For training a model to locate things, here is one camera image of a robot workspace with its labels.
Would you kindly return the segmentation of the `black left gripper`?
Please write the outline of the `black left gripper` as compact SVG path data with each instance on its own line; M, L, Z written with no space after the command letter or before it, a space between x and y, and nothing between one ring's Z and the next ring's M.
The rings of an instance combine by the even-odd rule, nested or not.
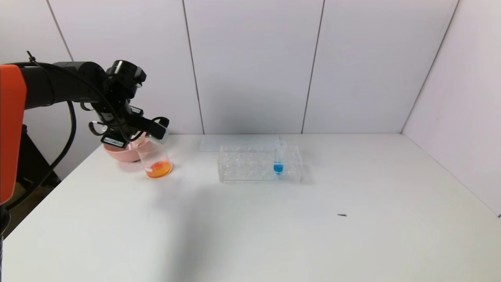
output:
M133 132L127 127L125 120L108 107L100 108L100 122L106 130L102 133L101 143L117 148L125 148L131 142Z

